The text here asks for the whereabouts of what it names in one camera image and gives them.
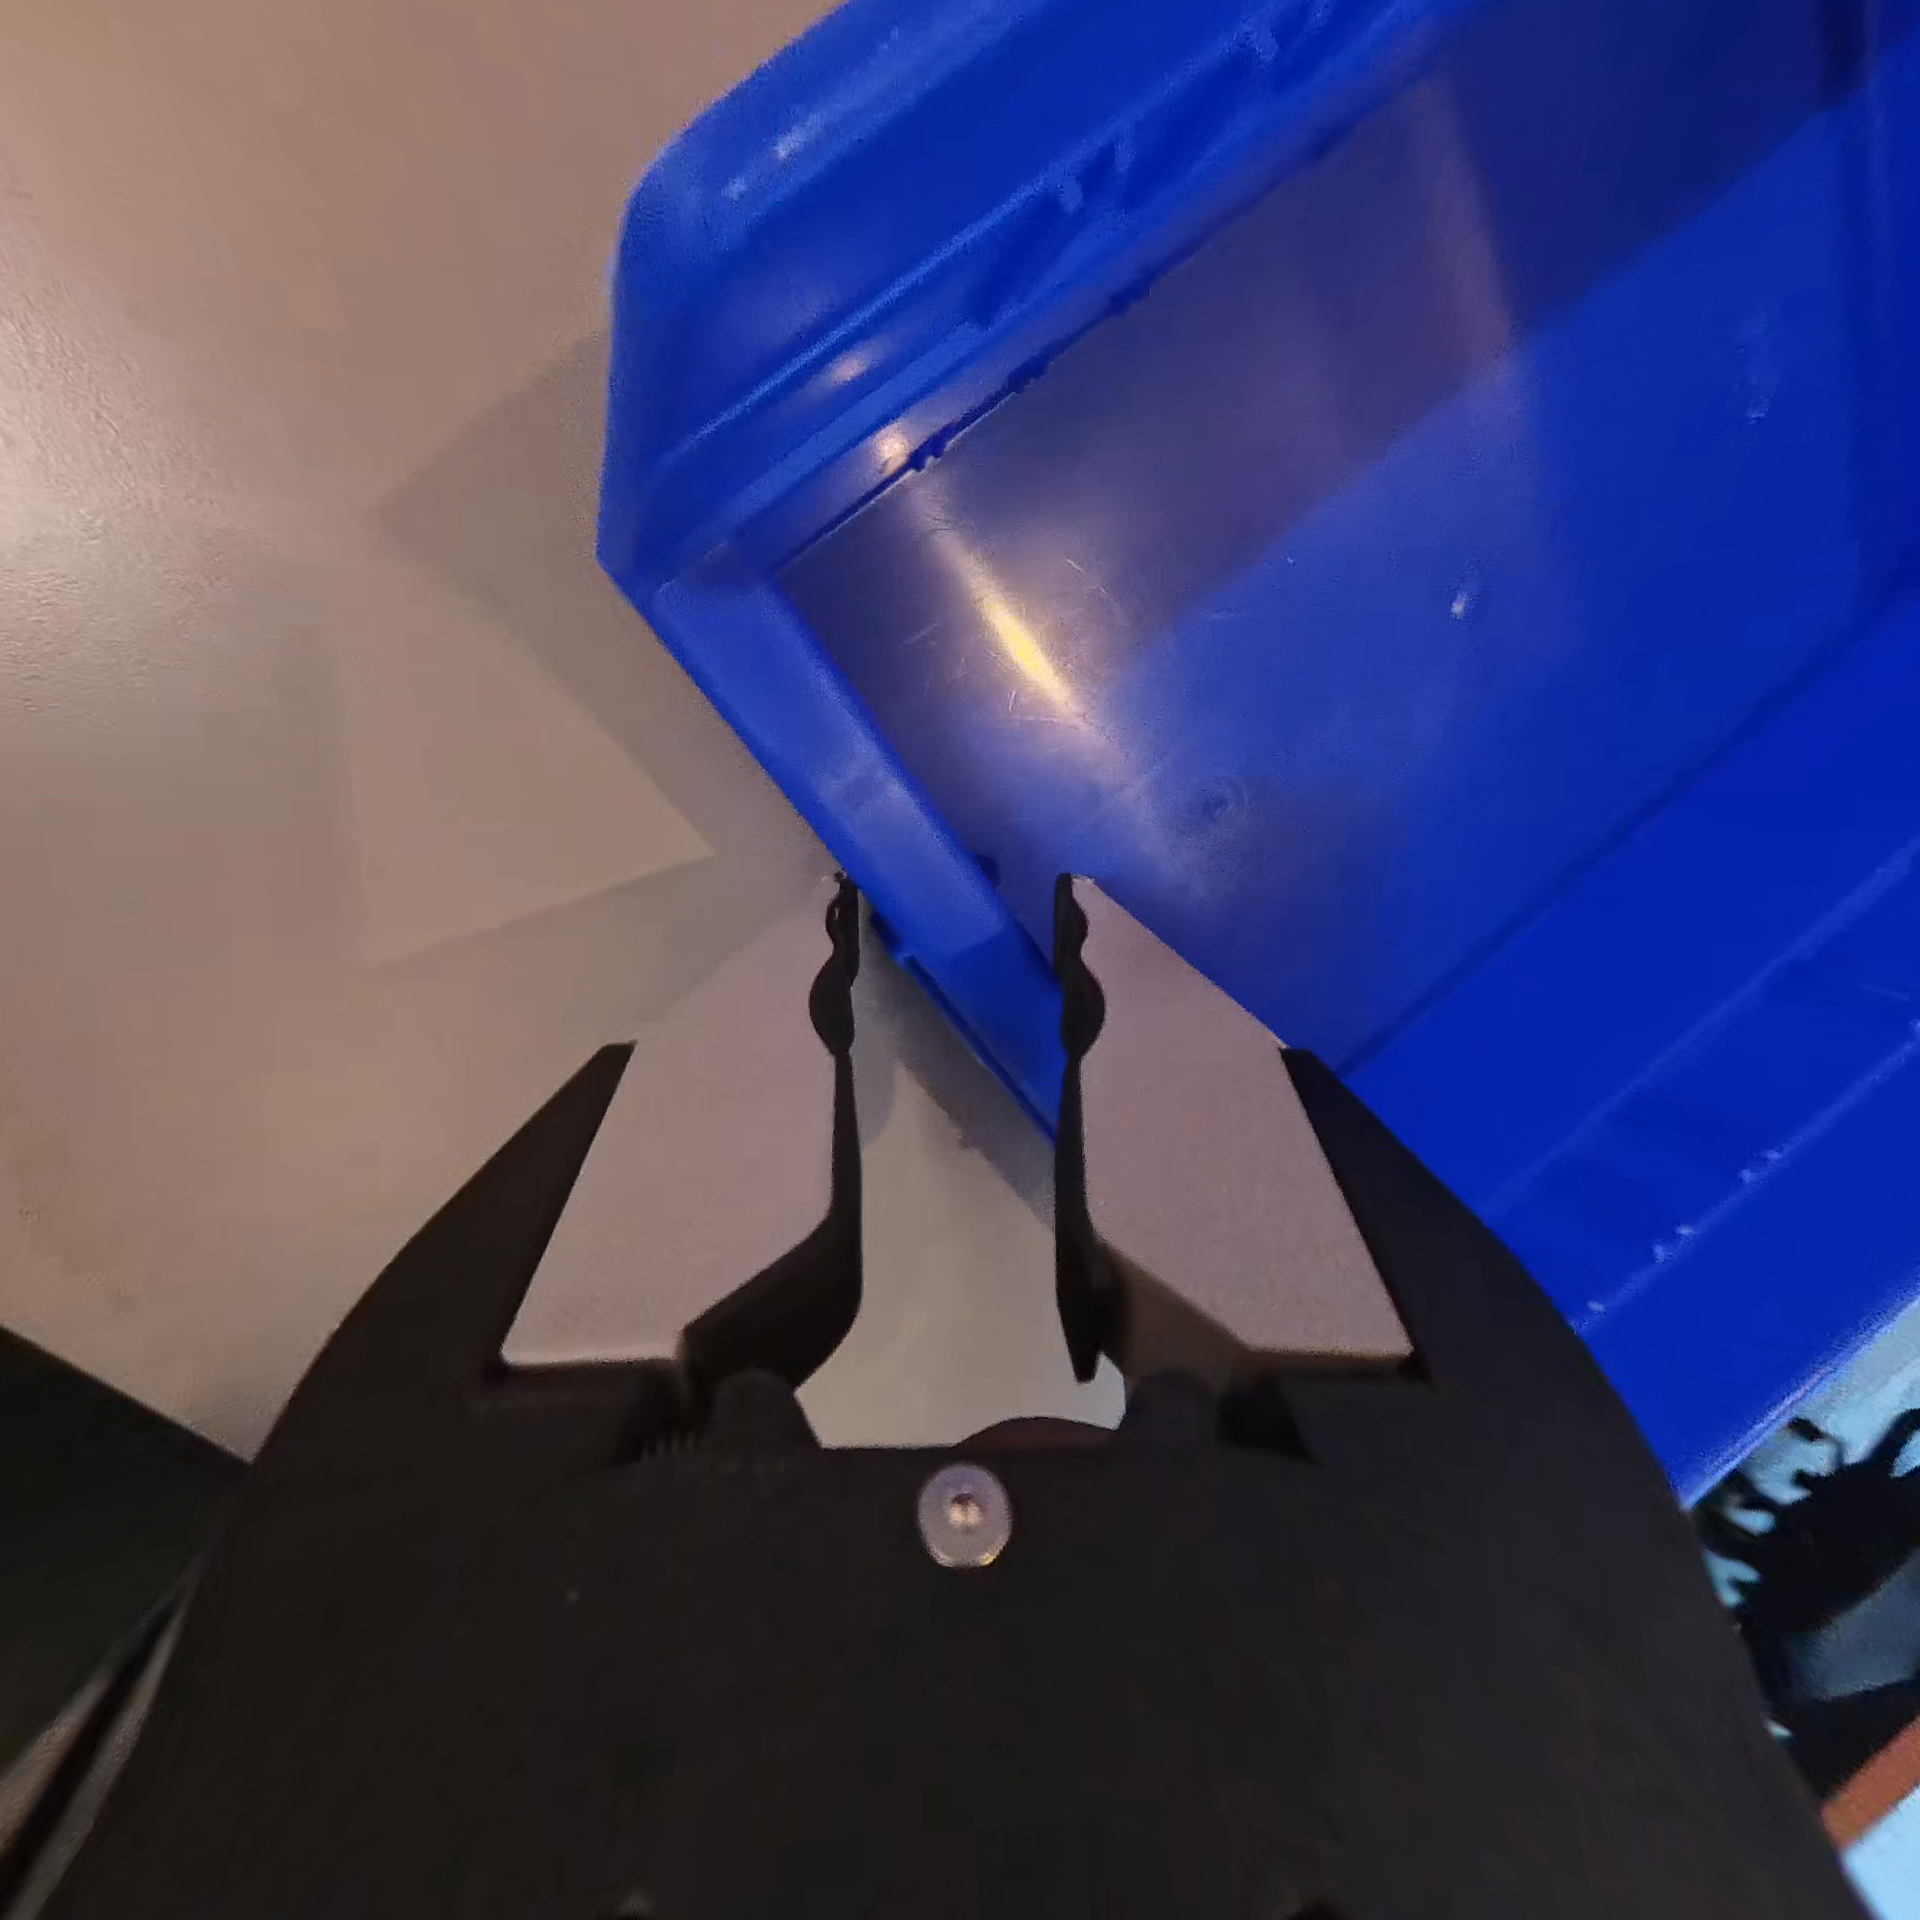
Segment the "grey desk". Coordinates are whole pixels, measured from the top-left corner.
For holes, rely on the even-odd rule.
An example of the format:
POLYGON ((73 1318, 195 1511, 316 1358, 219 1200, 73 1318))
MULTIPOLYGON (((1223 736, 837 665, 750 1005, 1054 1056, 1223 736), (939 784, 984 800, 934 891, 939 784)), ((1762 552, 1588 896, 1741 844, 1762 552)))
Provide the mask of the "grey desk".
POLYGON ((594 562, 627 200, 828 5, 5 5, 5 1325, 255 1454, 833 857, 594 562))

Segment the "black chair base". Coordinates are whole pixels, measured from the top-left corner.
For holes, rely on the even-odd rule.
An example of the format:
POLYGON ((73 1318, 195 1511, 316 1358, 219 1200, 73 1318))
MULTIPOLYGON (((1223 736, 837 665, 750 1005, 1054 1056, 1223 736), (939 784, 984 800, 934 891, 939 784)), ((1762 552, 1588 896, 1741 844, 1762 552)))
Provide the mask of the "black chair base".
POLYGON ((1770 1495, 1736 1470, 1694 1531, 1768 1725, 1821 1803, 1880 1760, 1918 1711, 1918 1410, 1862 1454, 1802 1418, 1786 1438, 1826 1454, 1770 1495))

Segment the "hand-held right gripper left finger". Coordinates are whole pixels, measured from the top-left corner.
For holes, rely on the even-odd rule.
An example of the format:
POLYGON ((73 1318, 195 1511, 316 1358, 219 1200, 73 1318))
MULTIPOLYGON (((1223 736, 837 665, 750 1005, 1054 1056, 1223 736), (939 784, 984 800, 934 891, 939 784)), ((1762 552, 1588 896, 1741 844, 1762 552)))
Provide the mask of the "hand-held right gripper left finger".
POLYGON ((862 1294, 857 978, 859 896, 820 879, 632 1044, 509 1363, 826 1365, 862 1294))

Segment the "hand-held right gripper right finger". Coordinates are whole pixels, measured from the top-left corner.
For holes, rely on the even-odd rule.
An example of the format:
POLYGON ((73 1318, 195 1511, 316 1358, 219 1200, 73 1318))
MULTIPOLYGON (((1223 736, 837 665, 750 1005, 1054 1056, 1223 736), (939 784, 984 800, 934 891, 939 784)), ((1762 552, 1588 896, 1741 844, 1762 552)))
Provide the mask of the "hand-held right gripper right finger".
POLYGON ((1054 893, 1054 1280, 1072 1371, 1245 1386, 1413 1342, 1281 1040, 1090 877, 1054 893))

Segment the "blue plastic bin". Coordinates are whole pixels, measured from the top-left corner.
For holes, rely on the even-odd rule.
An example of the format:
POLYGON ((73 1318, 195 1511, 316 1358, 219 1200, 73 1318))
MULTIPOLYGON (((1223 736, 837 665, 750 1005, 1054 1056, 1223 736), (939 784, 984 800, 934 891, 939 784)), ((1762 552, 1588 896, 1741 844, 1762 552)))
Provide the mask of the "blue plastic bin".
POLYGON ((1916 5, 843 5, 638 182, 596 553, 1054 1121, 1052 889, 1696 1500, 1916 1294, 1916 5))

